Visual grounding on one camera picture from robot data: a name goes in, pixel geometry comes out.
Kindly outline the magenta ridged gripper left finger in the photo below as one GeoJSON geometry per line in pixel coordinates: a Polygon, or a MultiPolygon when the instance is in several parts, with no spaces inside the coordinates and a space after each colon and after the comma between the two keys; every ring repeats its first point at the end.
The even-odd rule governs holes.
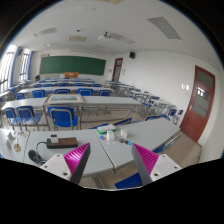
{"type": "Polygon", "coordinates": [[[79,184],[90,155],[90,144],[86,143],[66,153],[64,159],[71,172],[70,181],[79,184]]]}

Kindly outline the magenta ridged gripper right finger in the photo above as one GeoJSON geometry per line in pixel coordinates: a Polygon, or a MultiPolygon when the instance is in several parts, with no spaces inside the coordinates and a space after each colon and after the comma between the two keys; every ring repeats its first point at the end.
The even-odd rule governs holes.
{"type": "Polygon", "coordinates": [[[135,143],[132,144],[131,153],[138,168],[142,184],[150,184],[152,182],[150,175],[159,156],[135,143]]]}

